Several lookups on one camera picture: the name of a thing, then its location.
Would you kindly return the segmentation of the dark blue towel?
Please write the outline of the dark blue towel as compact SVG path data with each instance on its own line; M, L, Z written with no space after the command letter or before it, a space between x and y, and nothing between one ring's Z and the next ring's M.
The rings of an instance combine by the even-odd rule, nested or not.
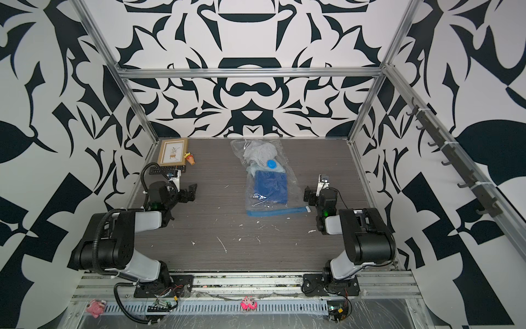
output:
M286 204L288 202L286 173L258 171L254 180L253 194L262 201Z

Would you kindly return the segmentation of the clear plastic vacuum bag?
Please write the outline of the clear plastic vacuum bag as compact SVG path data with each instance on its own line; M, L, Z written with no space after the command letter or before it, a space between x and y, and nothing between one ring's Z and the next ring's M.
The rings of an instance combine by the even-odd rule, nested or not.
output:
M234 139L231 148L247 172L248 216L273 217L310 211L280 140Z

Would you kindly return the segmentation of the grey towel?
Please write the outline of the grey towel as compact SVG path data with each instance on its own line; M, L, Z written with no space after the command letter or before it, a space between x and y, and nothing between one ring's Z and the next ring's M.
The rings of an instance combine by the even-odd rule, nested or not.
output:
M243 158L247 162L254 162L262 167L267 166L269 160L274 160L278 156L276 146L269 142L252 141L245 148Z

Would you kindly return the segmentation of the light teal towel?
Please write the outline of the light teal towel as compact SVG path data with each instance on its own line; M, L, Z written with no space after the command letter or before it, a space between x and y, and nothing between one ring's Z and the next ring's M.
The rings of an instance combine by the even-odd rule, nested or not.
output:
M270 171L270 172L278 172L278 173L285 173L286 170L279 164L276 160L268 160L267 164L265 166L261 166L258 163L252 163L247 168L247 172L251 174L253 177L256 176L256 173L258 171Z

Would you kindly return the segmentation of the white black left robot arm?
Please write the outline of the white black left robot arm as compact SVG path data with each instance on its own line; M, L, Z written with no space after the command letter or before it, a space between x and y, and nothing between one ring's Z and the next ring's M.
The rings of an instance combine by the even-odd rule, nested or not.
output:
M195 201L198 185L179 189L174 182L157 181L147 188L141 208L118 208L94 214L71 252L68 266L102 276L124 278L163 288L171 283L166 263L136 250L136 234L168 226L172 209Z

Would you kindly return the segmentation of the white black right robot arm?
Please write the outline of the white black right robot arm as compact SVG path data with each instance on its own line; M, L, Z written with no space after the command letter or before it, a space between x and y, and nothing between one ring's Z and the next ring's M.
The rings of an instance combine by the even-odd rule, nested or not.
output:
M391 264L396 256L393 233L376 208L336 208L339 191L323 186L306 187L304 201L316 208L316 227L324 235L341 235L344 251L327 262L323 269L326 282L352 279L367 267Z

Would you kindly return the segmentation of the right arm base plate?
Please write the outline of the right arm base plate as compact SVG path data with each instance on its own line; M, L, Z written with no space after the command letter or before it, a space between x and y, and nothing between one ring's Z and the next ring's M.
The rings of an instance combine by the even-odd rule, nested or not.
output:
M304 274L301 291L308 297L356 297L360 295L360 285L357 278L334 280L322 274Z

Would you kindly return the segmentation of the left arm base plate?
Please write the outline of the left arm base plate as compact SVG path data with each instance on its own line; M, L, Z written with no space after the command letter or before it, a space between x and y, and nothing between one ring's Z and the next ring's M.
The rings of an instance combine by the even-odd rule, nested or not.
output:
M135 288L135 298L172 298L188 296L193 290L193 275L172 275L165 280L140 282Z

